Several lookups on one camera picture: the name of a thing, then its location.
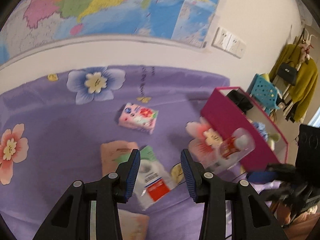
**hanging clothes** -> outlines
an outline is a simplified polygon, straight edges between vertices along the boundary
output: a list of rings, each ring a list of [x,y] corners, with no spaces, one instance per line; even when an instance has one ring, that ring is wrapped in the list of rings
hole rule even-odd
[[[270,80],[273,81],[278,72],[279,66],[287,62],[290,55],[289,65],[295,67],[299,63],[301,48],[296,45],[286,45],[281,52],[276,64],[272,68],[269,76]],[[292,102],[298,103],[296,112],[294,114],[294,120],[298,122],[306,113],[313,94],[316,89],[318,80],[318,68],[313,59],[310,59],[308,64],[303,62],[297,75],[297,83],[295,86],[291,86],[288,90],[291,96]]]

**teal basket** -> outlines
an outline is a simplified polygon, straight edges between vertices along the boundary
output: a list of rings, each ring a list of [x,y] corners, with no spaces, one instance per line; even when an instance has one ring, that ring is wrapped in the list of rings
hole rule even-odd
[[[276,105],[278,92],[275,86],[259,74],[256,74],[254,78],[256,82],[252,88],[251,95],[265,108],[265,112],[270,114],[273,109],[280,109]]]

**red label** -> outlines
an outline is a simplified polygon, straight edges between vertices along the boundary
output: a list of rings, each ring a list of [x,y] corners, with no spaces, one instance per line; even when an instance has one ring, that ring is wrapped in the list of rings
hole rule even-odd
[[[160,179],[147,187],[147,192],[154,201],[157,201],[159,198],[170,192],[170,189],[167,187],[164,181]]]

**pink tissue pack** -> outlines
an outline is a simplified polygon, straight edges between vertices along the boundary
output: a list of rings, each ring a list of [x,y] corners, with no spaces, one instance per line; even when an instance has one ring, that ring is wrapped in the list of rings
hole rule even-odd
[[[119,125],[152,134],[158,111],[145,106],[127,103],[119,118]]]

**purple fabric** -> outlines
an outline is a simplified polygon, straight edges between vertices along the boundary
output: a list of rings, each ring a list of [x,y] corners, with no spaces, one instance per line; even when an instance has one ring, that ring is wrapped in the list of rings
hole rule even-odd
[[[0,95],[1,134],[24,123],[23,137],[29,144],[26,160],[13,166],[11,183],[0,184],[0,212],[18,240],[33,238],[73,181],[101,178],[102,143],[126,140],[139,147],[150,145],[170,171],[192,139],[186,123],[199,120],[200,109],[215,87],[229,85],[226,77],[200,71],[145,66],[108,69],[114,67],[126,71],[126,80],[113,91],[113,100],[76,105],[76,93],[66,86],[68,73],[58,74],[57,82],[42,77]],[[152,97],[144,105],[159,111],[152,135],[117,125],[122,107],[128,102],[141,104],[136,99],[141,96]],[[135,196],[119,208],[150,216],[147,239],[199,238],[203,205],[192,201],[185,184],[144,212]]]

